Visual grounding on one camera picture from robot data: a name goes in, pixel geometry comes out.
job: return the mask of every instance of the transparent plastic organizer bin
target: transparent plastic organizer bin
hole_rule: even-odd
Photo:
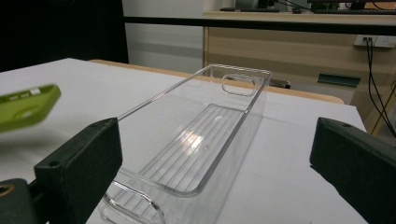
[[[212,64],[119,117],[109,223],[215,223],[262,121],[271,72]]]

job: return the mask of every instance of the electrical outlet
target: electrical outlet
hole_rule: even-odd
[[[377,35],[357,35],[355,39],[355,43],[353,45],[355,46],[367,46],[366,44],[366,38],[372,38],[373,39],[373,45],[375,44],[375,41],[377,40]]]
[[[380,48],[394,48],[396,44],[396,36],[379,35],[375,41],[375,46]]]

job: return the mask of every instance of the table surface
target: table surface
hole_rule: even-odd
[[[115,63],[115,62],[109,62],[109,61],[104,61],[104,60],[90,60],[90,62],[102,63],[102,64],[107,64],[107,65],[112,65],[112,66],[117,66],[117,67],[131,68],[131,69],[142,70],[142,71],[147,71],[147,72],[161,73],[161,74],[177,76],[177,77],[189,77],[191,75],[191,74],[182,73],[182,72],[176,72],[176,71],[128,64],[128,63]],[[277,88],[277,87],[268,87],[267,90],[270,92],[276,92],[276,93],[281,93],[281,94],[286,94],[286,95],[299,96],[299,97],[320,100],[320,101],[327,101],[327,102],[332,102],[332,103],[337,103],[337,104],[344,104],[344,101],[338,97],[324,95],[324,94],[318,94],[318,93],[314,93],[314,92],[296,91],[296,90],[282,89],[282,88]]]
[[[32,181],[33,166],[84,127],[116,117],[180,80],[73,59],[1,73],[0,95],[48,83],[63,95],[44,121],[0,133],[0,179]],[[263,115],[218,223],[366,223],[309,166],[318,117],[364,130],[356,108],[268,92]],[[99,221],[95,211],[89,223]]]
[[[396,25],[393,15],[347,15],[347,14],[292,14],[291,12],[262,13],[262,12],[227,12],[207,11],[204,18],[219,18],[253,21],[287,21],[309,22],[321,24],[354,24],[354,25]]]

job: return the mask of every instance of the black cable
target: black cable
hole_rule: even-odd
[[[393,95],[394,96],[396,96],[396,92],[395,92],[395,90],[396,90],[396,80],[394,80],[391,84],[390,84],[390,88],[392,89],[392,93],[393,93]]]
[[[378,9],[381,9],[381,10],[388,10],[388,9],[385,9],[385,8],[382,8],[382,7],[379,7],[375,2],[372,2],[373,3],[373,5],[376,7],[376,8],[378,8]]]
[[[300,8],[303,8],[303,9],[311,10],[311,8],[309,8],[309,7],[303,7],[303,6],[301,6],[301,5],[298,5],[298,4],[296,4],[296,3],[291,2],[290,0],[285,0],[285,2],[290,3],[290,4],[291,4],[291,7],[295,6],[295,7],[300,7]]]
[[[370,99],[371,99],[373,105],[375,106],[376,111],[378,111],[378,113],[379,113],[379,115],[381,116],[381,118],[382,118],[382,119],[385,121],[385,123],[387,124],[387,126],[388,126],[390,132],[391,132],[391,133],[393,134],[393,136],[396,138],[396,132],[395,132],[395,130],[392,128],[392,126],[391,126],[391,124],[390,124],[390,120],[389,120],[387,111],[386,111],[386,109],[385,109],[385,105],[384,105],[384,103],[382,102],[381,95],[379,94],[378,88],[376,87],[375,80],[374,80],[374,77],[373,77],[373,70],[372,70],[372,67],[373,67],[373,48],[374,48],[374,46],[373,46],[373,39],[372,39],[372,38],[368,38],[368,39],[366,40],[366,47],[367,47],[367,58],[368,58],[368,62],[369,62],[369,95],[370,95]],[[378,96],[378,99],[379,99],[379,102],[380,102],[380,104],[381,104],[382,110],[380,110],[380,109],[378,108],[378,106],[376,105],[375,100],[374,100],[374,98],[373,98],[373,94],[372,94],[372,92],[371,92],[372,83],[373,83],[373,86],[375,87],[375,92],[376,92],[376,94],[377,94],[377,96]]]
[[[287,6],[287,7],[295,7],[295,5],[286,4],[286,3],[283,3],[283,2],[277,2],[277,3],[279,3],[279,4],[281,4],[281,5],[284,5],[284,6]]]

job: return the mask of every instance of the desk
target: desk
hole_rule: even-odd
[[[240,21],[277,21],[309,24],[371,24],[392,26],[393,16],[318,15],[290,13],[206,12],[205,18]],[[309,86],[313,90],[346,92],[351,105],[358,108],[369,133],[377,134],[379,113],[371,103],[368,92],[368,61],[365,47],[354,46],[356,36],[272,30],[205,28],[205,64],[224,63],[236,66],[268,69],[274,79]],[[392,97],[389,84],[396,78],[396,49],[374,49],[373,74],[383,101]],[[358,87],[318,82],[320,74],[360,78]]]
[[[137,70],[142,70],[142,71],[147,71],[147,72],[161,73],[161,74],[177,76],[177,77],[188,77],[191,75],[191,74],[187,74],[187,73],[145,67],[145,66],[128,64],[128,63],[114,63],[114,62],[109,62],[109,61],[104,61],[104,60],[91,60],[91,62],[102,63],[102,64],[107,64],[107,65],[112,65],[112,66],[117,66],[117,67],[137,69]],[[342,105],[344,104],[344,101],[338,97],[324,95],[324,94],[317,94],[317,93],[313,93],[313,92],[295,91],[295,90],[281,89],[281,88],[277,88],[277,87],[268,87],[268,91],[276,92],[276,93],[280,93],[280,94],[292,95],[292,96],[299,96],[299,97],[304,97],[304,98],[313,99],[313,100],[327,101],[327,102],[332,102],[332,103],[336,103],[336,104],[342,104]]]
[[[0,134],[0,179],[33,166],[87,125],[122,114],[182,77],[73,59],[0,74],[0,94],[57,83],[63,95],[36,126]],[[309,167],[318,117],[364,129],[354,106],[268,92],[264,119],[218,223],[365,223]],[[95,211],[89,223],[98,223]]]

